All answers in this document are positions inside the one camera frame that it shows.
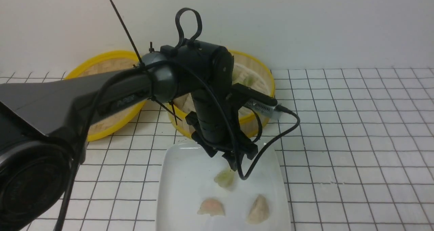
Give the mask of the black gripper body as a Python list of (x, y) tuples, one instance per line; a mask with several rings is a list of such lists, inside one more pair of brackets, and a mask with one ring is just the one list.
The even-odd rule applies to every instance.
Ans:
[(190, 112), (185, 119), (195, 129), (191, 138), (200, 144), (210, 157), (214, 157), (217, 152), (223, 152), (222, 156), (226, 160), (235, 160), (236, 157), (243, 160), (244, 156), (252, 160), (258, 154), (258, 147), (254, 141), (241, 130), (237, 112), (231, 112), (229, 116), (229, 122), (237, 140), (238, 149), (236, 151), (230, 131), (220, 112), (216, 114)]

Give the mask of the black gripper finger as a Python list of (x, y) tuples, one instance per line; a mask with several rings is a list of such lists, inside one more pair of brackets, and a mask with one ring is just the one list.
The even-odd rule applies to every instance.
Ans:
[(242, 163), (243, 160), (242, 153), (225, 152), (223, 153), (222, 157), (226, 159), (232, 171), (237, 171), (238, 170), (237, 162)]

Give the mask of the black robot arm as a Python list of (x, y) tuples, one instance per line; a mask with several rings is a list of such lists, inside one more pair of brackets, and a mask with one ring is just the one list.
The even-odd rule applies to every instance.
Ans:
[(191, 94), (193, 140), (218, 151), (233, 170), (258, 148), (240, 128), (250, 91), (232, 84), (233, 55), (223, 46), (182, 39), (119, 72), (48, 83), (1, 85), (1, 230), (19, 231), (62, 195), (63, 222), (92, 124), (144, 100), (167, 103)]

